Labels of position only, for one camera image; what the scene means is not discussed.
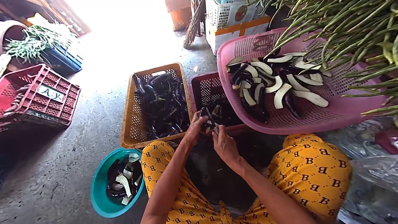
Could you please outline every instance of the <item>orange tape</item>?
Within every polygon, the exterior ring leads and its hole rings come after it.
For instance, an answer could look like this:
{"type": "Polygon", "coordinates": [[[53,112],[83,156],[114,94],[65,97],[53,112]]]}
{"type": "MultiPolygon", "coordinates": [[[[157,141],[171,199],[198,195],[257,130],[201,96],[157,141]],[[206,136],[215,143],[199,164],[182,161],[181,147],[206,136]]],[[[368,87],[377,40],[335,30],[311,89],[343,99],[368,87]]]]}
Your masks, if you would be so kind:
{"type": "Polygon", "coordinates": [[[264,16],[262,18],[256,19],[256,20],[252,20],[249,22],[244,22],[241,24],[235,24],[226,28],[221,28],[216,30],[214,33],[215,35],[221,35],[221,34],[227,34],[227,33],[234,33],[236,31],[239,31],[239,36],[244,36],[246,29],[250,28],[250,27],[254,27],[254,26],[258,26],[258,25],[262,25],[265,23],[269,23],[271,21],[271,17],[270,16],[264,16]]]}

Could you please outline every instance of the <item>forearm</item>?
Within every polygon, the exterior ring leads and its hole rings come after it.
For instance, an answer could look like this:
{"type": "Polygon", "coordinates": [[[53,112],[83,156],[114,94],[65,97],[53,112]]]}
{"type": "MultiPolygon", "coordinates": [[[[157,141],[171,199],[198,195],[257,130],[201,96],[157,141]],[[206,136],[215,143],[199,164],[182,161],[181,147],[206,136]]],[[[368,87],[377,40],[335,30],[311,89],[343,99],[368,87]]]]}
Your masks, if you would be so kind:
{"type": "Polygon", "coordinates": [[[303,207],[257,172],[242,157],[231,168],[254,190],[278,224],[316,224],[303,207]]]}
{"type": "Polygon", "coordinates": [[[171,158],[146,205],[141,223],[165,223],[177,194],[185,162],[192,144],[185,138],[171,158]]]}

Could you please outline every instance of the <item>straw broom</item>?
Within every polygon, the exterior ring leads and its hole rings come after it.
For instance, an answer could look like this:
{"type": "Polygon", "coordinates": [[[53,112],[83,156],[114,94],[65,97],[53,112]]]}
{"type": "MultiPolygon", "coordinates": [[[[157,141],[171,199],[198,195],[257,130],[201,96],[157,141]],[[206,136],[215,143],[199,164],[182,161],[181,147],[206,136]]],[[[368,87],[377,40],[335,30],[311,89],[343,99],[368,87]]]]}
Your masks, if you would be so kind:
{"type": "Polygon", "coordinates": [[[200,17],[204,13],[204,10],[206,10],[205,0],[201,0],[195,14],[193,15],[193,18],[191,19],[191,22],[189,23],[187,33],[185,35],[185,40],[183,43],[183,47],[185,49],[190,49],[192,47],[198,27],[200,27],[200,17]]]}

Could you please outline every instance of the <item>person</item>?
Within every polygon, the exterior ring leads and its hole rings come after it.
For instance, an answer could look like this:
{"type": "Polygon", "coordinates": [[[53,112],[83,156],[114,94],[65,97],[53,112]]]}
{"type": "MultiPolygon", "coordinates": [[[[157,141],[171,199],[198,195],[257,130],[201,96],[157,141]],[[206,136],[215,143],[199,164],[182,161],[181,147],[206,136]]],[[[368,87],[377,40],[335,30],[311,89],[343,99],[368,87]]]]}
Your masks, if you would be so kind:
{"type": "Polygon", "coordinates": [[[268,165],[265,176],[242,158],[234,139],[219,126],[213,133],[214,149],[239,174],[258,198],[242,216],[233,219],[220,201],[216,211],[198,191],[184,169],[185,161],[208,118],[194,114],[176,151],[154,141],[142,152],[142,169],[148,204],[142,224],[245,223],[315,224],[335,223],[350,183],[348,158],[334,145],[315,134],[286,137],[283,150],[268,165]]]}

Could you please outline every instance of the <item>woman's right hand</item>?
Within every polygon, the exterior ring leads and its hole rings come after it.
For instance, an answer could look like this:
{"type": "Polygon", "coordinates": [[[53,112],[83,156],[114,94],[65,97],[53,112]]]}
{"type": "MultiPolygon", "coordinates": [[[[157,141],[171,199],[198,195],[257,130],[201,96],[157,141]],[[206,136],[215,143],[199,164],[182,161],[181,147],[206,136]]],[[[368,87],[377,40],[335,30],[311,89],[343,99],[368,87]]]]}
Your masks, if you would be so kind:
{"type": "Polygon", "coordinates": [[[214,149],[220,158],[232,169],[239,164],[243,158],[238,153],[235,140],[225,133],[225,126],[218,126],[220,133],[213,132],[214,149]]]}

